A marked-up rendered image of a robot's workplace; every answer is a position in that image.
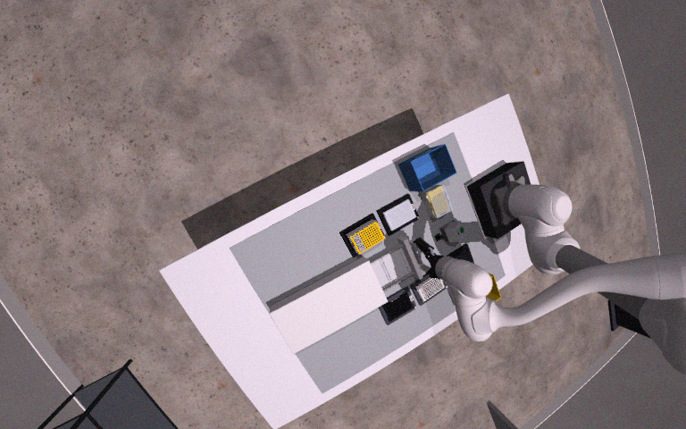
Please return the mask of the blue bin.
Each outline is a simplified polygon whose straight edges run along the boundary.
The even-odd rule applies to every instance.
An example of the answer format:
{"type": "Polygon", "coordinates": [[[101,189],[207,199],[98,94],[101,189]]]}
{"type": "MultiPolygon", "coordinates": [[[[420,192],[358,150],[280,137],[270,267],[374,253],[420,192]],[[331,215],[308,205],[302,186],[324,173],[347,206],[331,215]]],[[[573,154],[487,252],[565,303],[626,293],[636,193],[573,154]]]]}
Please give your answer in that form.
{"type": "Polygon", "coordinates": [[[398,164],[410,191],[425,191],[457,173],[446,144],[420,154],[398,164]]]}

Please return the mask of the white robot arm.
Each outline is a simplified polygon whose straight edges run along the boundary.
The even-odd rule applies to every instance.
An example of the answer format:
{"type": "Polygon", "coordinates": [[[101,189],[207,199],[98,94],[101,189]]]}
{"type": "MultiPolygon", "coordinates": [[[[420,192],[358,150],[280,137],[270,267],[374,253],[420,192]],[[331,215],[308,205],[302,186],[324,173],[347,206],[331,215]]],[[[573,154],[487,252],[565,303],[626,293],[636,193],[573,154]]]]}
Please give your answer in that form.
{"type": "Polygon", "coordinates": [[[458,321],[469,339],[485,341],[499,327],[529,323],[573,299],[598,292],[639,319],[667,362],[686,374],[686,253],[609,264],[581,250],[565,231],[572,202],[562,190],[525,185],[523,176],[515,180],[510,174],[506,185],[493,194],[502,224],[516,218],[521,222],[535,268],[544,274],[569,275],[518,307],[502,307],[485,297],[492,279],[483,268],[442,257],[435,272],[448,284],[458,321]]]}

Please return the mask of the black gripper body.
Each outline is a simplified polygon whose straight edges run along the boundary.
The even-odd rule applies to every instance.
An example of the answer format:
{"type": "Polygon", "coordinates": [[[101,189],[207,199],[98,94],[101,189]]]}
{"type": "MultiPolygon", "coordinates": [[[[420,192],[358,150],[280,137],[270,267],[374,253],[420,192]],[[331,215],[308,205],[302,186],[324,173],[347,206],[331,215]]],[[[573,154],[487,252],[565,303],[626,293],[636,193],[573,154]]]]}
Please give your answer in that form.
{"type": "Polygon", "coordinates": [[[429,259],[431,260],[431,270],[435,273],[435,265],[443,256],[442,255],[436,255],[435,253],[434,253],[434,255],[435,256],[430,255],[429,259]]]}

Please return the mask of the grey bench mat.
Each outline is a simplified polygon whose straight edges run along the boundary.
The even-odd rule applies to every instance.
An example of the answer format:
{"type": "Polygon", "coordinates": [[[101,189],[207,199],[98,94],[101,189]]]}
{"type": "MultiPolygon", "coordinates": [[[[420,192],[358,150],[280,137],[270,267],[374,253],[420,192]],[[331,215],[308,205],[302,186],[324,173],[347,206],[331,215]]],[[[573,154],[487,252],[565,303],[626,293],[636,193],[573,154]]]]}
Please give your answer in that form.
{"type": "MultiPolygon", "coordinates": [[[[472,176],[454,132],[396,162],[323,198],[274,225],[230,247],[240,268],[270,314],[270,305],[320,280],[364,256],[369,261],[397,246],[399,237],[422,238],[437,255],[447,256],[468,244],[473,261],[495,276],[505,275],[494,239],[484,239],[465,185],[472,176]],[[398,164],[423,151],[446,144],[456,174],[444,185],[453,210],[440,218],[429,217],[421,191],[410,191],[398,164]],[[410,194],[420,219],[388,235],[377,210],[410,194]],[[340,232],[374,214],[386,239],[352,257],[340,232]],[[436,241],[440,228],[461,221],[465,235],[460,242],[436,241]]],[[[449,287],[419,305],[410,284],[412,275],[383,291],[386,298],[406,286],[417,309],[387,325],[379,308],[353,323],[301,349],[297,358],[321,391],[343,383],[393,351],[407,344],[456,311],[449,287]]]]}

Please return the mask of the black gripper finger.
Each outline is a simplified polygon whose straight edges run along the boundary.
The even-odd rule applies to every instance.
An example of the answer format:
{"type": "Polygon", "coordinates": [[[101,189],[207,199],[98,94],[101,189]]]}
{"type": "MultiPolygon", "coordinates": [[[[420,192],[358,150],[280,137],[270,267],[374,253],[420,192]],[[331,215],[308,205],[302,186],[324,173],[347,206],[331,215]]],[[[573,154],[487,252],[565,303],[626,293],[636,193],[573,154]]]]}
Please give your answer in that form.
{"type": "Polygon", "coordinates": [[[417,246],[417,247],[423,252],[423,254],[425,255],[425,257],[429,260],[429,263],[431,264],[431,260],[429,259],[429,256],[430,256],[430,255],[435,256],[434,253],[433,253],[433,249],[434,249],[433,246],[429,245],[429,244],[428,244],[426,241],[424,241],[422,238],[418,238],[418,239],[416,239],[416,240],[415,240],[415,239],[409,240],[409,243],[412,244],[412,245],[417,246]]]}
{"type": "Polygon", "coordinates": [[[433,271],[427,265],[421,265],[420,269],[423,270],[424,272],[426,272],[427,275],[430,274],[430,278],[438,278],[439,279],[439,277],[436,274],[433,274],[433,271]]]}

